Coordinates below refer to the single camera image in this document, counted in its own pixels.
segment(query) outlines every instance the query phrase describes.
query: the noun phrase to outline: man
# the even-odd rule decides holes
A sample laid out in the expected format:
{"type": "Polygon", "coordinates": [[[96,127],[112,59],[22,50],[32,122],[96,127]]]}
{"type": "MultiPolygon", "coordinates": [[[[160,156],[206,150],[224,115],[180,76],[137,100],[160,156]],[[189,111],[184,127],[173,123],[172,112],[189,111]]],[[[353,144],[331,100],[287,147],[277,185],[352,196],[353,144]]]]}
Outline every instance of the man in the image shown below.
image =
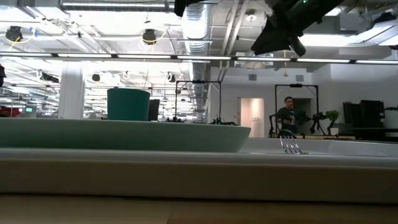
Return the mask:
{"type": "Polygon", "coordinates": [[[285,107],[279,109],[276,117],[279,123],[282,123],[282,129],[289,130],[294,134],[297,133],[296,112],[293,109],[293,98],[288,96],[285,98],[285,107]]]}

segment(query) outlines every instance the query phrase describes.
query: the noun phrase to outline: doorway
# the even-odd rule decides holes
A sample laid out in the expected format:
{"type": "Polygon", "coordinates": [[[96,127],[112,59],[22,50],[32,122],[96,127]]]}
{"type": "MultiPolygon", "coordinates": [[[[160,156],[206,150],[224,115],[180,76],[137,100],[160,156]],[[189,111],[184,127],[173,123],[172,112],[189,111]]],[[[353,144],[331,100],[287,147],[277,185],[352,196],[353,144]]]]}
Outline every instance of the doorway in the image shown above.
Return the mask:
{"type": "Polygon", "coordinates": [[[249,138],[264,138],[264,99],[238,98],[240,125],[251,128],[249,138]]]}

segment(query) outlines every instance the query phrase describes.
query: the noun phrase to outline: metal fork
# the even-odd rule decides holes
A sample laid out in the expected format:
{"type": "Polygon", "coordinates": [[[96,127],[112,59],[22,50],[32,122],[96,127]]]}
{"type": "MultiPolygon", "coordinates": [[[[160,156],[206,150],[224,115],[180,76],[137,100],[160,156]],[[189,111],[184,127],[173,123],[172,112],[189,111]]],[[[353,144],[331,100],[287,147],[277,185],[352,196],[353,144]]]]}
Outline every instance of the metal fork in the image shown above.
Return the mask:
{"type": "Polygon", "coordinates": [[[300,150],[299,145],[297,144],[296,140],[293,138],[293,133],[289,130],[280,130],[280,144],[282,145],[282,148],[284,149],[286,154],[296,154],[300,155],[303,154],[303,152],[300,150]],[[288,132],[289,135],[281,135],[281,132],[288,132]]]}

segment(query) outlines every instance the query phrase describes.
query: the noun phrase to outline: teal cup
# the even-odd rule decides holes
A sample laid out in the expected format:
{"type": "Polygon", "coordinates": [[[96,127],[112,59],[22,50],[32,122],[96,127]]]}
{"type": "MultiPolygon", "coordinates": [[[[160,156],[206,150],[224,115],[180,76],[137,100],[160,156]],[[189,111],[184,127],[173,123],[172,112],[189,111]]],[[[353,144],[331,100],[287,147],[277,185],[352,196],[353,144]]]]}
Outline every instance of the teal cup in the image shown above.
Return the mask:
{"type": "Polygon", "coordinates": [[[150,93],[144,90],[113,88],[108,90],[108,119],[147,121],[150,93]]]}

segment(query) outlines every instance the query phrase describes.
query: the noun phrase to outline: green plant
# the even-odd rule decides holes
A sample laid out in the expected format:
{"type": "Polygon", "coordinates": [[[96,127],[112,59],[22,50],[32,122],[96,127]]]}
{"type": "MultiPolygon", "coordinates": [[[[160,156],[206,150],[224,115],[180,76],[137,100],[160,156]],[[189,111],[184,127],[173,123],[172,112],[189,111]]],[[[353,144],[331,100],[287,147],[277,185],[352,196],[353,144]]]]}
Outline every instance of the green plant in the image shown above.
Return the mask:
{"type": "Polygon", "coordinates": [[[336,121],[340,115],[340,112],[337,110],[330,110],[326,112],[326,118],[328,118],[331,121],[336,121]]]}

